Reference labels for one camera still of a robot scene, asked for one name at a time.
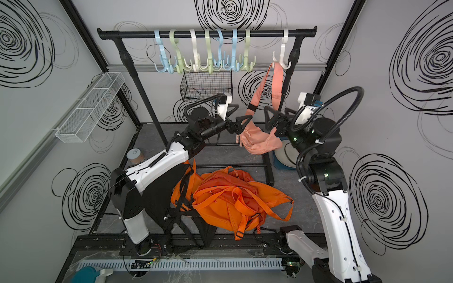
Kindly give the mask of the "pink sling bag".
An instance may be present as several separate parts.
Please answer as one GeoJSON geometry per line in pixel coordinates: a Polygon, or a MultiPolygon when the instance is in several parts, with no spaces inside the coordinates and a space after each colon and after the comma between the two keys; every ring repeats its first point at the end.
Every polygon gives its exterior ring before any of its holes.
{"type": "MultiPolygon", "coordinates": [[[[261,101],[261,96],[264,91],[265,82],[268,78],[268,74],[273,68],[273,79],[271,82],[271,101],[272,109],[278,110],[282,100],[282,88],[283,88],[283,67],[279,62],[274,62],[270,65],[267,72],[265,73],[262,82],[258,89],[255,91],[254,96],[249,103],[249,106],[245,112],[246,115],[253,116],[257,110],[258,104],[261,101]]],[[[275,149],[283,146],[282,141],[276,136],[277,129],[273,127],[270,133],[263,132],[253,121],[247,123],[244,131],[241,134],[236,135],[236,143],[239,146],[244,147],[249,153],[255,155],[261,155],[264,153],[271,152],[275,149]]]]}

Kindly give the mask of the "orange sling bag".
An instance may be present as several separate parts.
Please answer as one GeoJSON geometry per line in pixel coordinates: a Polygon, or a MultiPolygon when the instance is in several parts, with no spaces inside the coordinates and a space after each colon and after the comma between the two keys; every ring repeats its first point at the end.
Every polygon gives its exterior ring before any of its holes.
{"type": "Polygon", "coordinates": [[[259,208],[244,189],[220,186],[193,194],[192,207],[206,223],[232,232],[246,232],[260,225],[259,208]]]}

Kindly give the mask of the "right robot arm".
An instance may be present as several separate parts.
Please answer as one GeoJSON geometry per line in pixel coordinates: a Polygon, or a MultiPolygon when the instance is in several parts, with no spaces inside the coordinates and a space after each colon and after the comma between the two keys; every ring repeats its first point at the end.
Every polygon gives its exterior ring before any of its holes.
{"type": "Polygon", "coordinates": [[[285,233],[287,246],[310,267],[316,283],[379,283],[361,251],[349,208],[348,183],[334,155],[341,144],[341,125],[360,105],[364,89],[348,88],[322,103],[320,96],[302,93],[298,110],[280,112],[265,107],[265,127],[285,136],[298,151],[298,181],[307,189],[322,218],[327,249],[301,230],[285,233]],[[352,105],[334,121],[319,114],[336,100],[355,93],[352,105]]]}

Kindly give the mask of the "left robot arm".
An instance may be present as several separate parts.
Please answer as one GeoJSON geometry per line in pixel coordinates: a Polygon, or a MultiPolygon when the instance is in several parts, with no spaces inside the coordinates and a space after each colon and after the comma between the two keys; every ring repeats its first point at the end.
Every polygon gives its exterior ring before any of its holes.
{"type": "Polygon", "coordinates": [[[132,243],[149,240],[145,215],[172,225],[180,219],[168,213],[172,189],[189,168],[188,161],[206,146],[206,141],[222,131],[241,134],[252,120],[251,114],[230,119],[238,105],[231,95],[216,94],[184,108],[187,128],[176,132],[168,145],[151,158],[127,170],[117,168],[111,175],[109,196],[120,213],[132,243]]]}

